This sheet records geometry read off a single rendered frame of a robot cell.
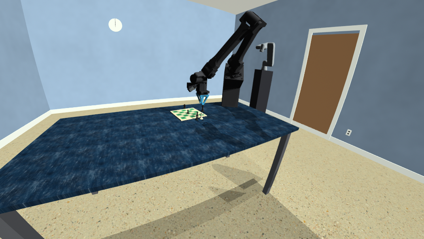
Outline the green and cream chessboard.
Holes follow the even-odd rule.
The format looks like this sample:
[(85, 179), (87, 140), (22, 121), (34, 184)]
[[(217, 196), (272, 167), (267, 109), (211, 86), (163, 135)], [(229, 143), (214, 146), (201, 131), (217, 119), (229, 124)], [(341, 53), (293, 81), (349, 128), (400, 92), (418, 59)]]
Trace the green and cream chessboard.
[[(189, 110), (189, 114), (187, 114), (187, 110)], [(174, 111), (170, 111), (170, 112), (173, 115), (175, 115), (180, 121), (195, 119), (197, 112), (198, 112), (197, 118), (201, 117), (201, 112), (196, 110), (195, 108), (174, 110)]]

